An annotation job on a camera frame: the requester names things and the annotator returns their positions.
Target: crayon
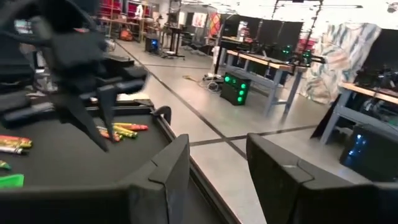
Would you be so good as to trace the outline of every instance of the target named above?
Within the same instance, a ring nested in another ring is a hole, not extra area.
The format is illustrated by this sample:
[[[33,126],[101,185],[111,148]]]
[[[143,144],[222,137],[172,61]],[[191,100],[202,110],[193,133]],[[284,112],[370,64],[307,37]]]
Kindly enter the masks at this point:
[[[114,123],[114,125],[125,128],[130,131],[146,131],[148,126],[143,124]]]
[[[0,169],[11,170],[11,166],[2,160],[0,160]]]
[[[106,128],[101,127],[101,126],[97,126],[97,128],[98,128],[98,130],[99,130],[99,133],[101,133],[101,135],[102,135],[104,138],[110,139],[108,130],[107,130]],[[119,135],[119,134],[117,134],[117,133],[113,133],[113,139],[114,139],[115,141],[118,142],[118,141],[120,141],[120,140],[122,139],[122,136]]]
[[[21,149],[21,148],[18,148],[18,147],[0,146],[0,152],[6,152],[6,153],[11,153],[11,154],[26,155],[26,154],[29,153],[29,150]]]
[[[29,142],[26,141],[0,139],[0,146],[30,148],[32,147],[32,144],[29,144]]]
[[[109,136],[109,133],[107,131],[99,130],[99,133],[102,135],[102,137],[111,139],[111,137]],[[120,141],[120,137],[117,134],[114,135],[113,139],[117,142]]]
[[[8,140],[14,140],[14,141],[23,140],[23,141],[27,141],[27,142],[32,142],[32,140],[30,140],[29,138],[22,138],[22,137],[17,137],[17,136],[7,136],[7,135],[3,135],[3,134],[0,134],[0,139],[8,139]]]
[[[122,127],[119,127],[116,125],[114,125],[113,128],[117,133],[119,133],[125,137],[136,138],[138,135],[138,133],[136,133],[135,131],[130,131],[130,130],[127,130],[125,128],[122,128]]]

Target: black floor line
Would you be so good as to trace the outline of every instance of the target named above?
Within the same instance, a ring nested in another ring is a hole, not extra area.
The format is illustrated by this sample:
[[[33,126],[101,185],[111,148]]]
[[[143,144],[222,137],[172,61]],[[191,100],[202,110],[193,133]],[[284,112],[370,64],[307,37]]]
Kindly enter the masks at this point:
[[[123,50],[127,52],[132,58],[134,58],[137,62],[140,63],[139,60],[133,56],[126,48],[124,48],[120,43],[117,43]],[[245,153],[243,153],[237,146],[235,146],[231,141],[227,139],[227,137],[221,133],[214,125],[212,125],[204,116],[202,116],[199,111],[197,111],[193,106],[191,106],[188,102],[186,102],[179,94],[177,94],[174,90],[172,90],[169,86],[167,86],[158,76],[156,76],[154,73],[152,73],[145,65],[140,63],[166,90],[171,92],[182,104],[184,104],[193,114],[195,114],[200,120],[202,120],[212,131],[214,131],[221,139],[224,139],[224,141],[231,146],[241,157],[244,159],[246,158]]]
[[[149,65],[149,64],[142,64],[143,66],[152,66],[152,67],[167,67],[167,68],[189,68],[189,69],[203,69],[203,70],[210,70],[210,67],[203,68],[203,67],[189,67],[189,66],[174,66],[174,65]]]
[[[309,126],[303,126],[303,127],[298,127],[298,128],[288,128],[288,129],[282,129],[278,131],[267,131],[263,133],[257,133],[260,136],[268,136],[268,135],[273,135],[273,134],[282,134],[282,133],[288,133],[292,131],[301,131],[301,130],[306,130],[306,129],[311,129],[311,128],[316,128],[316,125],[309,125]],[[197,141],[197,142],[190,142],[190,146],[204,146],[207,144],[215,144],[215,143],[221,143],[225,141],[236,141],[236,140],[242,140],[246,139],[247,135],[242,135],[242,136],[233,136],[233,137],[227,137],[226,139],[210,139],[210,140],[204,140],[204,141]]]
[[[240,140],[240,139],[245,139],[245,136],[235,136],[235,137],[226,137],[220,130],[218,130],[213,124],[211,124],[202,114],[199,113],[193,106],[191,106],[187,101],[185,101],[178,93],[176,93],[174,90],[172,90],[166,83],[164,83],[158,76],[156,76],[153,72],[151,72],[147,66],[149,65],[144,65],[141,63],[133,54],[131,54],[126,48],[124,48],[120,43],[116,42],[124,51],[127,52],[132,58],[134,58],[138,63],[140,63],[166,90],[171,92],[173,96],[175,96],[182,104],[184,104],[193,114],[195,114],[201,121],[203,121],[212,131],[214,131],[220,139],[214,139],[214,140],[206,140],[206,144],[214,144],[214,143],[219,143],[219,142],[225,142],[228,144],[231,148],[234,149],[241,157],[247,160],[246,154],[239,149],[238,146],[232,143],[232,141],[235,140]],[[278,131],[269,131],[269,132],[263,132],[263,133],[258,133],[260,136],[267,136],[270,134],[280,134],[280,133],[286,133],[289,131],[299,131],[303,129],[308,129],[308,128],[316,128],[316,125],[311,125],[311,126],[304,126],[304,127],[299,127],[299,128],[290,128],[290,129],[283,129],[283,130],[278,130]],[[204,145],[203,143],[200,142],[193,142],[190,143],[191,146],[201,146]]]

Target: robotic arm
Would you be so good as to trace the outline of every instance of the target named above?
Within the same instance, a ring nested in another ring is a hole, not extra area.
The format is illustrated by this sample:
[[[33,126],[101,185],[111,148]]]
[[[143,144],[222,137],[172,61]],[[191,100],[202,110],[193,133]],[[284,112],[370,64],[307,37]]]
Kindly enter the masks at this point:
[[[30,19],[33,37],[8,32],[5,27],[16,19]],[[86,26],[88,32],[77,32]],[[11,111],[6,121],[17,121],[43,110],[53,109],[62,123],[71,123],[107,151],[84,101],[98,99],[100,118],[113,137],[113,111],[117,94],[140,91],[147,77],[143,68],[117,68],[106,61],[105,37],[96,31],[92,18],[72,0],[18,0],[0,9],[0,35],[36,46],[51,71],[57,91],[49,93],[50,103]]]

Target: gray table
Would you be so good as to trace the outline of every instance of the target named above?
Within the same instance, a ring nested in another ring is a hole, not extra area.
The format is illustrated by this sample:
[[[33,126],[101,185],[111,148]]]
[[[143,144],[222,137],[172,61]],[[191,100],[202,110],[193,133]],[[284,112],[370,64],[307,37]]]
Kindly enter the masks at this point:
[[[391,133],[398,137],[398,131],[396,128],[392,127],[390,124],[387,124],[383,121],[380,121],[376,118],[368,116],[366,114],[362,114],[358,111],[349,109],[346,107],[347,101],[352,93],[360,93],[364,95],[368,95],[370,97],[375,97],[380,100],[388,101],[390,103],[398,104],[398,97],[389,96],[383,93],[376,93],[372,90],[367,90],[361,87],[356,86],[352,83],[343,83],[341,85],[342,91],[340,99],[338,100],[335,109],[329,119],[329,122],[322,134],[321,143],[327,144],[330,138],[331,133],[335,129],[336,123],[340,117],[346,118],[356,124],[370,124],[375,128],[385,131],[387,133]]]
[[[227,67],[226,67],[227,72],[228,71],[239,72],[239,74],[244,76],[245,78],[250,79],[253,82],[256,82],[262,86],[265,86],[265,87],[271,89],[271,91],[269,93],[269,97],[267,99],[266,107],[264,108],[265,115],[268,115],[270,113],[272,107],[275,105],[285,105],[284,113],[287,114],[289,112],[290,107],[292,106],[292,103],[293,103],[294,96],[297,92],[297,89],[299,88],[299,84],[300,84],[300,80],[303,75],[303,72],[305,72],[307,68],[296,67],[295,80],[293,82],[292,88],[290,89],[289,97],[287,98],[286,101],[280,101],[276,97],[276,93],[277,93],[277,89],[279,87],[280,79],[282,78],[282,72],[291,72],[292,71],[291,65],[281,65],[280,63],[284,63],[284,62],[274,59],[274,58],[267,58],[267,57],[262,57],[262,56],[254,55],[254,54],[242,54],[242,53],[238,53],[233,50],[227,50],[227,54],[228,54],[228,61],[227,61]],[[233,57],[235,57],[235,56],[237,56],[239,58],[246,59],[246,63],[244,65],[243,69],[232,66]],[[268,78],[248,72],[249,61],[267,65],[272,68],[276,68],[277,71],[276,71],[274,79],[270,80]]]

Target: wooden tabletop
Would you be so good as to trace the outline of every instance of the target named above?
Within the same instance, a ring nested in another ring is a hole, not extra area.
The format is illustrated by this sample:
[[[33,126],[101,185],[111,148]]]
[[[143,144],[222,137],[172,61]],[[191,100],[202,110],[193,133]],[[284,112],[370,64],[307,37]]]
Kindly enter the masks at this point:
[[[355,91],[357,93],[362,93],[371,97],[375,97],[377,99],[380,100],[384,100],[384,101],[388,101],[390,103],[395,103],[398,105],[398,93],[392,91],[392,90],[379,90],[377,91],[377,93],[375,94],[375,91],[372,90],[367,90],[365,88],[361,88],[356,86],[354,83],[342,83],[340,85],[341,87],[347,89],[347,90],[352,90]],[[383,94],[383,92],[388,93],[390,95],[397,95],[397,97],[393,97],[393,96],[389,96],[386,94]]]
[[[279,64],[279,63],[285,63],[285,62],[274,59],[274,58],[263,57],[263,56],[255,55],[255,54],[239,53],[234,50],[227,50],[227,54],[231,54],[231,55],[235,55],[235,56],[239,55],[239,57],[241,57],[243,59],[250,60],[252,62],[257,62],[262,65],[268,65],[272,68],[276,68],[276,69],[287,71],[287,72],[291,72],[293,69],[293,66],[291,66],[291,65]],[[307,70],[307,67],[301,67],[301,66],[296,67],[297,72],[305,72],[306,70]]]
[[[115,23],[119,23],[119,24],[139,26],[139,24],[137,24],[137,23],[121,21],[121,20],[118,20],[118,19],[108,19],[108,18],[98,18],[98,17],[96,19],[99,19],[99,20],[104,21],[104,22],[115,22]]]

